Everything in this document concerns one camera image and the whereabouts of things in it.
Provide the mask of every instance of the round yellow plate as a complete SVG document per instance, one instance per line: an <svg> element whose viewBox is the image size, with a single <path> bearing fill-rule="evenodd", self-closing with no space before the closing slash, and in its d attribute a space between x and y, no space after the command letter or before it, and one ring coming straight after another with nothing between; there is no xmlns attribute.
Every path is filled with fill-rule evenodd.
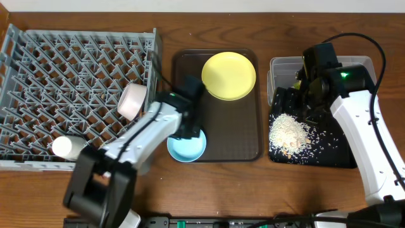
<svg viewBox="0 0 405 228"><path fill-rule="evenodd" d="M256 71L241 54L216 54L205 63L201 74L208 92L218 99L233 101L243 98L253 89Z"/></svg>

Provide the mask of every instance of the dish rack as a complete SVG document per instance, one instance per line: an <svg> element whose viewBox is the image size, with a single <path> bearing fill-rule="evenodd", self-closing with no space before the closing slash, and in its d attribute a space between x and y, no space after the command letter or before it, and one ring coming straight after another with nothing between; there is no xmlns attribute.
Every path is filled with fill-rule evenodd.
<svg viewBox="0 0 405 228"><path fill-rule="evenodd" d="M148 108L157 86L152 56L161 46L155 28L23 32L10 24L0 52L0 170L73 170L74 162L52 152L58 136L97 147L119 137L134 124L117 112L121 93L129 83L147 86Z"/></svg>

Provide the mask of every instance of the brown tray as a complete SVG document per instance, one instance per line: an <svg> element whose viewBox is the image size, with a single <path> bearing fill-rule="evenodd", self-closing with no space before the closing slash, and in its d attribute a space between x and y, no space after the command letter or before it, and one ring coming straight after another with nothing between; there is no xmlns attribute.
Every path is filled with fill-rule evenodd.
<svg viewBox="0 0 405 228"><path fill-rule="evenodd" d="M181 85L184 76L201 79L207 60L215 54L231 51L242 54L256 70L254 89L236 101L222 101L205 92L201 100L202 129L207 147L196 162L251 162L263 154L263 123L260 117L258 62L248 49L193 49L173 57L171 81Z"/></svg>

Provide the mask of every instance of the green clip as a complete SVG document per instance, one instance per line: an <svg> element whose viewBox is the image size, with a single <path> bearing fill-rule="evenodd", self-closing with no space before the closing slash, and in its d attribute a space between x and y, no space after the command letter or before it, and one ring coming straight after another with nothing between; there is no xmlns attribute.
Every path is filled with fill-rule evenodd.
<svg viewBox="0 0 405 228"><path fill-rule="evenodd" d="M185 221L178 221L177 228L185 228Z"/></svg>

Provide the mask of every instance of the wooden tabletop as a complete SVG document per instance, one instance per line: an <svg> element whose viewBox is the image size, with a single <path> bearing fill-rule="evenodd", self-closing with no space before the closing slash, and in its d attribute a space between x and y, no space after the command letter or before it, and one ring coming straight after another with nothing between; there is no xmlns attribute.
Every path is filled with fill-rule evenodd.
<svg viewBox="0 0 405 228"><path fill-rule="evenodd" d="M405 155L405 15L308 13L11 13L22 30L152 32L163 39L163 73L181 49L248 48L259 61L265 135L264 156L251 163L184 164L164 144L150 172L137 179L133 209L141 215L183 217L271 217L280 212L359 210L366 206L358 169L286 165L268 159L266 75L277 56L300 56L313 44L341 32L376 39L387 55L380 106L402 157ZM376 73L376 48L360 38L334 42L338 55L369 56ZM69 172L0 172L1 227L61 227L72 212L61 202Z"/></svg>

